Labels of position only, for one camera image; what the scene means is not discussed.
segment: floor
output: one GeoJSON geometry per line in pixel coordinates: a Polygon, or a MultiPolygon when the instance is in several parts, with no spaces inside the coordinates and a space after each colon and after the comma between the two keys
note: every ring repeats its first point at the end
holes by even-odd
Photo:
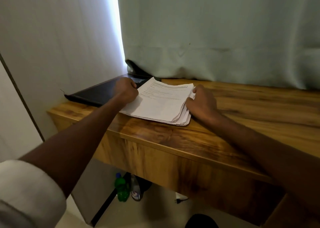
{"type": "MultiPolygon", "coordinates": [[[[248,222],[192,200],[176,204],[175,192],[153,184],[141,202],[131,197],[127,202],[111,202],[97,228],[183,228],[197,213],[209,215],[219,228],[257,228],[248,222]]],[[[88,228],[72,214],[66,213],[56,228],[88,228]]]]}

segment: light green curtain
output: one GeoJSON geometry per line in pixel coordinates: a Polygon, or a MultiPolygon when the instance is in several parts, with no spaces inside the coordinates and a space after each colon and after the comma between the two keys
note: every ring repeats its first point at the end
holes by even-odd
{"type": "Polygon", "coordinates": [[[156,77],[320,89],[320,0],[118,0],[126,59],[156,77]]]}

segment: white sleeve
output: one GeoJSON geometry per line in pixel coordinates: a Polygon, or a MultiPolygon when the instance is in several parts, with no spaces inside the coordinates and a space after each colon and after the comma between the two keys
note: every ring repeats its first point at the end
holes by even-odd
{"type": "Polygon", "coordinates": [[[66,198],[44,171],[30,163],[0,163],[0,200],[28,217],[38,228],[54,228],[66,210],[66,198]]]}

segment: paper stack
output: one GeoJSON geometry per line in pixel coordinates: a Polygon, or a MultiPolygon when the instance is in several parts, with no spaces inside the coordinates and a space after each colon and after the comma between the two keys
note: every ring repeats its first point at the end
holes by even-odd
{"type": "Polygon", "coordinates": [[[186,108],[187,97],[194,98],[193,84],[168,85],[152,77],[138,88],[139,95],[120,113],[167,124],[185,126],[191,114],[186,108]]]}

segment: wooden desk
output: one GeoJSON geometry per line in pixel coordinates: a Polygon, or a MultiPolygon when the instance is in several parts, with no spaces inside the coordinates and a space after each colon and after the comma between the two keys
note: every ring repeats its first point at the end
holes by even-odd
{"type": "MultiPolygon", "coordinates": [[[[319,92],[185,79],[163,82],[203,84],[226,116],[320,157],[319,92]]],[[[67,102],[48,113],[61,131],[94,109],[67,102]]],[[[266,221],[284,195],[250,157],[194,119],[178,127],[118,114],[94,158],[255,225],[266,221]]]]}

